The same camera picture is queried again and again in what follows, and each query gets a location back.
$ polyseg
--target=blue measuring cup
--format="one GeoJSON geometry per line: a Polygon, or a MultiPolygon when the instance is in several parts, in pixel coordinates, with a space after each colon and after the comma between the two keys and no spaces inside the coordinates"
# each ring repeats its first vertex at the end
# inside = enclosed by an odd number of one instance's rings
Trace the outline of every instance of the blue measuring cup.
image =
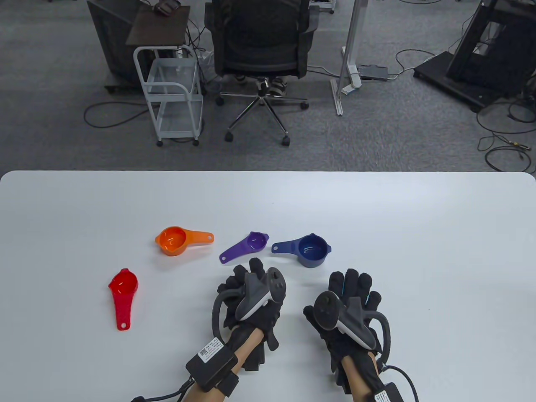
{"type": "Polygon", "coordinates": [[[294,254],[298,262],[307,268],[315,268],[324,262],[331,253],[331,246],[314,233],[300,239],[272,245],[272,253],[294,254]]]}

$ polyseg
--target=office chair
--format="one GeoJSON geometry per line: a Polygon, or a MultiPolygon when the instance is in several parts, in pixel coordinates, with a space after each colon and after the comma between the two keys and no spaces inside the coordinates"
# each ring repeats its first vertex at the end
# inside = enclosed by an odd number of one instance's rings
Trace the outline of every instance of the office chair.
{"type": "Polygon", "coordinates": [[[256,105],[276,119],[285,133],[281,142],[289,146],[288,131],[272,108],[272,101],[299,103],[309,107],[307,99],[270,95],[269,80],[275,77],[302,78],[307,73],[307,53],[318,28],[318,6],[309,0],[213,0],[205,4],[205,27],[212,34],[216,74],[257,78],[257,94],[221,92],[223,96],[253,98],[249,106],[228,127],[225,141],[232,142],[232,129],[256,105]]]}

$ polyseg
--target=purple measuring cup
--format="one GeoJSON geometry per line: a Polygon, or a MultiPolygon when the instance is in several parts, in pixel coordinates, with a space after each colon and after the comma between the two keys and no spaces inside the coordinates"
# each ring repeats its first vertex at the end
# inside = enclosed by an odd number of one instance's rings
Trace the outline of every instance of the purple measuring cup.
{"type": "Polygon", "coordinates": [[[259,252],[266,247],[269,238],[266,233],[250,232],[244,240],[221,253],[220,262],[225,264],[240,256],[259,252]]]}

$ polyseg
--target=sneaker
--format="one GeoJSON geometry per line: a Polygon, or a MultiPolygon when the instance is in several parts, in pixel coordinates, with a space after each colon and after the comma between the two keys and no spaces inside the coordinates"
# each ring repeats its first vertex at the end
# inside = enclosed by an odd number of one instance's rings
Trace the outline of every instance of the sneaker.
{"type": "Polygon", "coordinates": [[[287,94],[287,83],[283,78],[275,77],[270,82],[268,93],[275,96],[285,96],[287,94]]]}

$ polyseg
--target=black glove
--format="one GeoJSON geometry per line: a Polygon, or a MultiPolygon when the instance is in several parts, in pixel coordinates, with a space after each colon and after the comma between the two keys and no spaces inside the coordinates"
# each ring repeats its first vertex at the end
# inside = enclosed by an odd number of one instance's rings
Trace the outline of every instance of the black glove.
{"type": "MultiPolygon", "coordinates": [[[[249,269],[259,279],[266,274],[264,272],[263,263],[258,258],[252,258],[249,260],[249,269]]],[[[244,286],[245,275],[248,273],[248,270],[246,270],[242,265],[237,265],[234,267],[233,272],[233,276],[230,276],[227,278],[224,284],[218,286],[218,293],[229,289],[238,289],[239,287],[244,286]]],[[[225,305],[227,306],[227,315],[224,321],[224,327],[227,327],[230,330],[239,323],[236,320],[235,313],[236,307],[238,307],[241,300],[242,299],[240,297],[233,297],[224,301],[225,305]]],[[[251,317],[244,321],[240,321],[240,328],[233,331],[233,336],[238,336],[239,333],[237,331],[245,332],[249,336],[253,329],[259,328],[264,332],[264,341],[267,341],[268,348],[270,348],[271,351],[276,350],[279,346],[279,343],[273,335],[273,327],[279,318],[279,310],[281,310],[281,306],[282,303],[275,303],[270,300],[267,305],[255,311],[251,317]]]]}
{"type": "MultiPolygon", "coordinates": [[[[346,271],[345,276],[341,272],[333,272],[330,275],[328,290],[334,292],[344,304],[348,303],[350,297],[358,296],[361,298],[364,310],[375,311],[378,309],[382,297],[378,292],[370,292],[371,286],[372,278],[369,274],[362,273],[359,275],[356,270],[349,269],[346,271]]],[[[326,342],[327,350],[331,354],[331,371],[336,373],[337,384],[343,387],[345,393],[350,393],[348,378],[341,364],[341,360],[346,356],[352,358],[359,374],[373,392],[383,387],[383,383],[378,377],[376,367],[368,354],[368,350],[358,345],[347,334],[341,333],[337,328],[326,331],[320,327],[313,316],[312,306],[306,306],[303,309],[303,314],[307,318],[307,321],[318,331],[320,337],[326,342]]],[[[365,323],[368,326],[370,320],[367,320],[365,323]]],[[[377,354],[377,352],[381,352],[378,336],[372,328],[369,329],[376,338],[377,350],[373,351],[373,353],[377,354]]]]}

